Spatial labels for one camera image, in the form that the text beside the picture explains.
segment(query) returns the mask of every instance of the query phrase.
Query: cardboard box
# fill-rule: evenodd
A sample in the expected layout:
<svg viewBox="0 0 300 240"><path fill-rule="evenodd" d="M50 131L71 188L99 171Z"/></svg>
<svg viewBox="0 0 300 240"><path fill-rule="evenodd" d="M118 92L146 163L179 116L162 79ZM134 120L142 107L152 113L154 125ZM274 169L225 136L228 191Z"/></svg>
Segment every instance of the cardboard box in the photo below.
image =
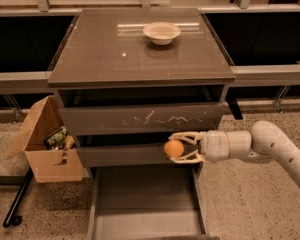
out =
<svg viewBox="0 0 300 240"><path fill-rule="evenodd" d="M44 144L44 139L63 125L58 110L54 96L35 103L8 153L8 158L24 153L35 179L40 183L80 181L84 175L84 168L75 149L68 150L65 165L56 165L62 160L63 150L47 150Z"/></svg>

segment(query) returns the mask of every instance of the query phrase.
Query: box flap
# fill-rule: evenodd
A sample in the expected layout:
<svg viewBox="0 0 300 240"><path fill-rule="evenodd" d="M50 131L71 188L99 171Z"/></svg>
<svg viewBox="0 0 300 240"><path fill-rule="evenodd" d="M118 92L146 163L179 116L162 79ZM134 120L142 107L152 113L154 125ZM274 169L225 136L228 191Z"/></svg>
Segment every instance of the box flap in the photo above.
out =
<svg viewBox="0 0 300 240"><path fill-rule="evenodd" d="M23 152L26 149L35 126L42 114L43 108L49 99L53 99L53 96L48 96L32 105L28 115L22 123L18 135L16 136L16 138L14 138L14 141L7 155L8 159Z"/></svg>

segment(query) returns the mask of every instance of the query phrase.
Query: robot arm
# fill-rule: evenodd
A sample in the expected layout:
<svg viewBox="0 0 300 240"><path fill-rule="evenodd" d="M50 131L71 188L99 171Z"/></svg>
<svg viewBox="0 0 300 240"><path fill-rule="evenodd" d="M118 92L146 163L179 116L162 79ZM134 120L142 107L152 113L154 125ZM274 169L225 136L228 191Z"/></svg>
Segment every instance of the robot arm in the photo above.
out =
<svg viewBox="0 0 300 240"><path fill-rule="evenodd" d="M214 163L231 158L264 163L274 159L300 184L300 149L273 123L259 121L252 126L250 133L208 131L190 132L190 136L187 133L175 133L169 139L197 145L198 150L185 156L169 157L175 163L205 160Z"/></svg>

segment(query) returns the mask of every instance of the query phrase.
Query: cabinet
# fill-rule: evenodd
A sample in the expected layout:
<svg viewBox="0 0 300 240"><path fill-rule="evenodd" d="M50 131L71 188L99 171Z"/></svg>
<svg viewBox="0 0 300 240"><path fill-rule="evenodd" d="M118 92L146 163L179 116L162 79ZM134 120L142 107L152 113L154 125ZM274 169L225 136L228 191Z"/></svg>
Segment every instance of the cabinet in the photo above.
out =
<svg viewBox="0 0 300 240"><path fill-rule="evenodd" d="M142 29L163 21L182 33L157 46ZM201 198L193 191L197 172L175 167L163 146L176 131L216 129L233 80L196 9L81 12L48 84L82 165L97 168L88 239L131 239L131 227L134 239L207 239ZM169 221L171 214L178 223Z"/></svg>
<svg viewBox="0 0 300 240"><path fill-rule="evenodd" d="M167 46L142 32L162 21L182 31ZM83 10L48 84L91 167L169 163L169 135L216 129L233 80L196 9L133 8Z"/></svg>

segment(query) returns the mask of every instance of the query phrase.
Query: drawer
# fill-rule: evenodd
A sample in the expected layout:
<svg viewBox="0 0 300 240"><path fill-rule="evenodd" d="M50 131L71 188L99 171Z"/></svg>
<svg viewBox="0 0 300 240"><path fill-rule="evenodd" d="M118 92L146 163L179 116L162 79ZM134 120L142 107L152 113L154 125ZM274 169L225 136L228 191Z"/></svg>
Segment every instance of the drawer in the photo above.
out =
<svg viewBox="0 0 300 240"><path fill-rule="evenodd" d="M61 117L71 135L176 132L216 129L221 103L192 105L62 108Z"/></svg>
<svg viewBox="0 0 300 240"><path fill-rule="evenodd" d="M172 163L164 152L170 133L93 135L78 138L84 167ZM185 153L197 147L185 144Z"/></svg>
<svg viewBox="0 0 300 240"><path fill-rule="evenodd" d="M97 168L87 239L208 239L202 211L191 167Z"/></svg>

